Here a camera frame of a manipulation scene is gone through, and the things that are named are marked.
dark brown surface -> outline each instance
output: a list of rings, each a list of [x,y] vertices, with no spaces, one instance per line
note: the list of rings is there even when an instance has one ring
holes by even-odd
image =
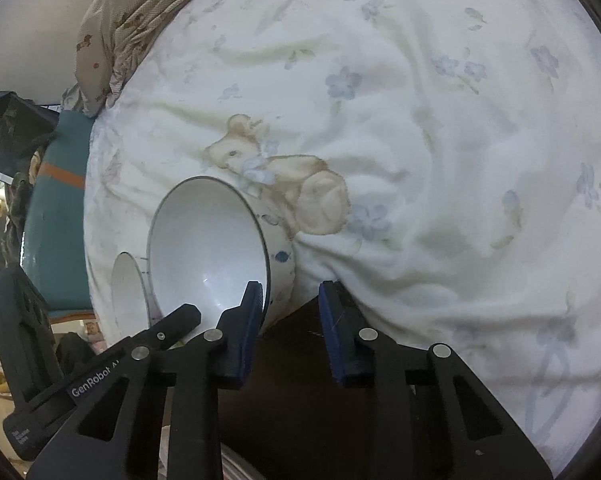
[[[219,392],[223,443],[267,480],[356,480],[365,458],[365,391],[331,378],[316,304],[258,341],[239,392]]]

teddy bear ear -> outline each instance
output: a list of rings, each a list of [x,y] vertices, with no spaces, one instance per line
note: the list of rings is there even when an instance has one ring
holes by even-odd
[[[227,131],[230,134],[248,135],[250,117],[245,114],[232,115],[227,119]]]

beige blanket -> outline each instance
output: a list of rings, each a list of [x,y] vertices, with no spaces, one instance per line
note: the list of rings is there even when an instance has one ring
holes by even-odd
[[[156,37],[189,0],[94,0],[76,44],[77,85],[64,108],[95,116],[113,105]]]

teal object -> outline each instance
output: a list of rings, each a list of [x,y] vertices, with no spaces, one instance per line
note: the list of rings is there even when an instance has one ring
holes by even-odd
[[[52,320],[93,313],[83,232],[93,123],[83,114],[61,112],[58,136],[45,152],[25,220],[21,265],[49,304]]]

metal screw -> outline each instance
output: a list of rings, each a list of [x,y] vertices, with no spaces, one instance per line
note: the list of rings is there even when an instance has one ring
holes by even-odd
[[[358,336],[363,341],[374,341],[379,336],[379,333],[373,328],[362,328],[358,333]]]
[[[132,350],[132,359],[136,359],[136,361],[141,361],[148,355],[149,348],[146,346],[136,346],[136,348]]]
[[[436,357],[440,357],[441,359],[445,359],[452,355],[452,349],[447,345],[438,344],[434,347],[434,355]]]
[[[206,330],[202,336],[206,341],[213,343],[214,341],[218,341],[222,338],[222,331],[218,330],[217,328],[210,328],[209,330]]]

